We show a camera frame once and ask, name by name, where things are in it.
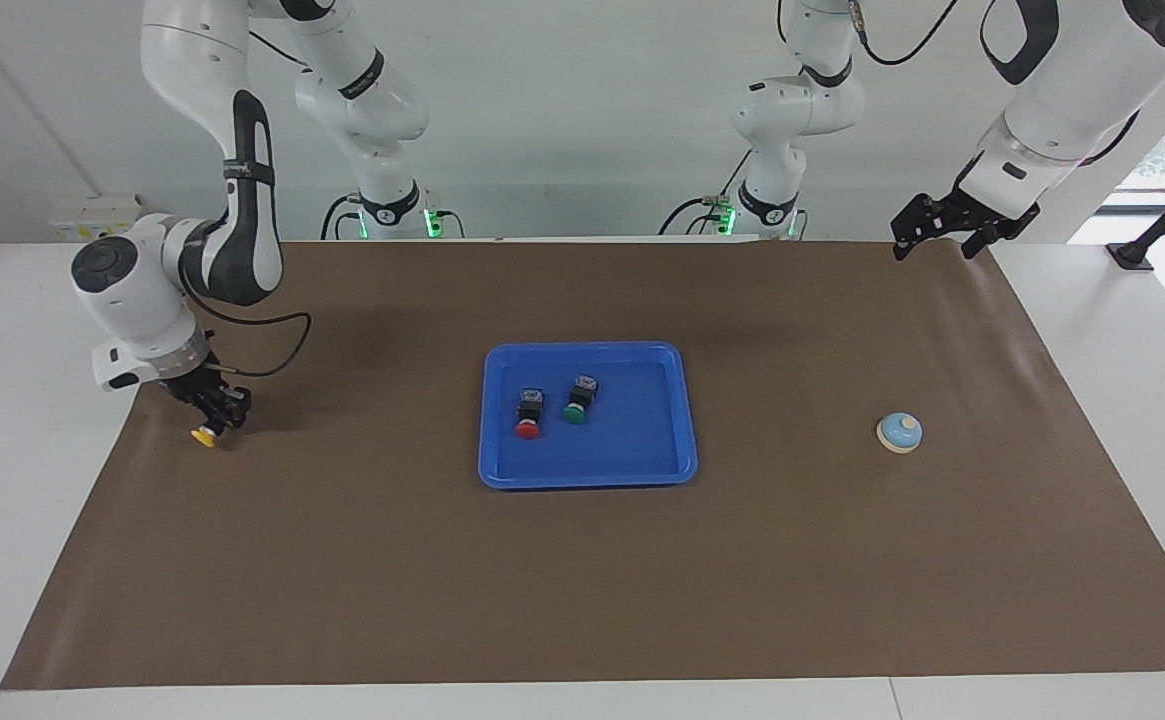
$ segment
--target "brown table mat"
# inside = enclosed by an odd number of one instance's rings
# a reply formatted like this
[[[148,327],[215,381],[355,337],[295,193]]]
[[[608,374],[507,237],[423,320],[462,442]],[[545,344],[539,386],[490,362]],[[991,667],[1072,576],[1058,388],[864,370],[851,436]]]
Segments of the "brown table mat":
[[[1164,552],[989,254],[285,261],[262,310],[313,311],[308,350],[220,451],[139,393],[3,689],[1165,670]],[[209,327],[242,366],[297,332]],[[679,347],[697,478],[487,489],[486,352],[586,340]]]

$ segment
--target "white table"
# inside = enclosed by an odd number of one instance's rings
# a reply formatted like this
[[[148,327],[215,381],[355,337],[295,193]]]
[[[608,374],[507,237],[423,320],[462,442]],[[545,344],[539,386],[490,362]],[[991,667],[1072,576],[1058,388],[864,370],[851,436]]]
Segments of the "white table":
[[[133,401],[93,387],[101,331],[76,304],[75,250],[0,247],[0,679]],[[1114,268],[1100,247],[1002,245],[995,256],[1165,550],[1162,284]],[[104,689],[0,693],[0,717],[1111,720],[1165,717],[1165,673]]]

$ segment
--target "blue plastic tray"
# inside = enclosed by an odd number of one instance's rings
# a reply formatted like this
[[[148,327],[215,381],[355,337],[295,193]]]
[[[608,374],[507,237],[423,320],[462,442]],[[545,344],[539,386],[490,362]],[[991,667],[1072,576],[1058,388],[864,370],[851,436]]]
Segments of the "blue plastic tray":
[[[600,381],[586,423],[560,415],[578,375]],[[515,436],[527,387],[546,394],[541,437]],[[480,477],[496,489],[672,486],[697,472],[684,365],[670,343],[501,345],[485,360]]]

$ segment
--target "yellow object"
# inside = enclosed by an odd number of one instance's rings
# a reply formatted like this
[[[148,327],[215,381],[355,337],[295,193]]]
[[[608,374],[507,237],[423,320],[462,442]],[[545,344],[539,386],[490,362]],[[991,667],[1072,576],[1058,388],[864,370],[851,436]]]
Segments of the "yellow object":
[[[217,436],[204,428],[196,428],[190,437],[196,438],[204,447],[217,447]]]

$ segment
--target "light blue button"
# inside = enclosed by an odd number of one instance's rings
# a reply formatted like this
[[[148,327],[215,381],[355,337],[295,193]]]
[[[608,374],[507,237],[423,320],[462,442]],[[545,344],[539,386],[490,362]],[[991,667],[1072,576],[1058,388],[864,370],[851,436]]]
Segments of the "light blue button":
[[[875,436],[884,447],[898,454],[906,454],[920,446],[924,428],[920,428],[920,421],[915,415],[895,412],[880,421],[875,428]]]

